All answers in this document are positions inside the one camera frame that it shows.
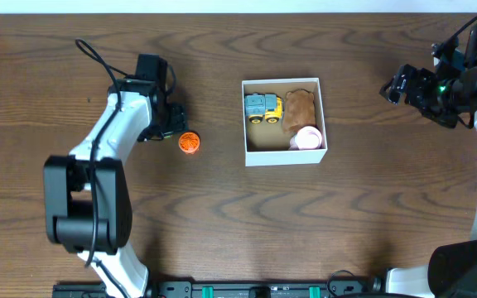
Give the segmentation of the brown plush bear toy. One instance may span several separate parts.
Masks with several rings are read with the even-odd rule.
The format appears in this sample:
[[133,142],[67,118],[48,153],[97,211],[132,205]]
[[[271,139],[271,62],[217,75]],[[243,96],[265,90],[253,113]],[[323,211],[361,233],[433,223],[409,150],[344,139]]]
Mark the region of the brown plush bear toy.
[[282,130],[294,133],[306,126],[316,125],[314,94],[304,89],[287,92],[284,102]]

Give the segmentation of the yellow grey toy truck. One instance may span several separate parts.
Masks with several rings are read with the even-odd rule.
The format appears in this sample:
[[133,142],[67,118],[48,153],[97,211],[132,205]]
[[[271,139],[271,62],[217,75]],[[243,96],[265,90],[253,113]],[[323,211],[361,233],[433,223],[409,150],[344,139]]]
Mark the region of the yellow grey toy truck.
[[244,114],[252,124],[262,121],[278,123],[283,119],[283,99],[276,94],[247,94],[244,98]]

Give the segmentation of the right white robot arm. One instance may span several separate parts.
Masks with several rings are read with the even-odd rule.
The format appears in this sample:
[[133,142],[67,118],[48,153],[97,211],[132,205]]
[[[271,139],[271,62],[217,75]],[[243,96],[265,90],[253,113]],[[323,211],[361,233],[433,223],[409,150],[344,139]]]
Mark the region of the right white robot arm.
[[[477,133],[477,65],[453,67],[441,61],[433,72],[404,65],[380,94],[391,103],[404,99],[447,128],[467,113],[466,127]],[[477,297],[477,203],[468,241],[438,247],[424,266],[388,270],[384,290],[397,296]]]

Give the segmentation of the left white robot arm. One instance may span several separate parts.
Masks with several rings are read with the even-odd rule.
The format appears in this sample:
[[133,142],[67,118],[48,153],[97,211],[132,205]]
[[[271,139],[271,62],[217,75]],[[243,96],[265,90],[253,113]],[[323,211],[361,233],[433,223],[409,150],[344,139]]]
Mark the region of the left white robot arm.
[[47,237],[86,261],[99,284],[55,285],[54,297],[150,297],[150,272],[129,237],[133,211],[124,165],[137,142],[172,134],[183,120],[157,80],[118,79],[86,138],[43,167]]

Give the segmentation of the white cardboard box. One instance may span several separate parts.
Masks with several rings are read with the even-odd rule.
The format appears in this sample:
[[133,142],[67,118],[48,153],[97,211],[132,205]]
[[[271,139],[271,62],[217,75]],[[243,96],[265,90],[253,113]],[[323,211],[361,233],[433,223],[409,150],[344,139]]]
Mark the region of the white cardboard box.
[[[316,150],[290,150],[290,140],[296,132],[285,133],[282,130],[283,119],[278,123],[252,124],[244,114],[244,98],[247,94],[276,94],[283,99],[283,108],[287,92],[304,89],[314,94],[316,125],[322,134],[322,146]],[[317,78],[299,79],[258,79],[242,82],[243,95],[243,136],[246,166],[280,166],[315,164],[321,162],[328,150],[325,130],[323,102],[320,80]]]

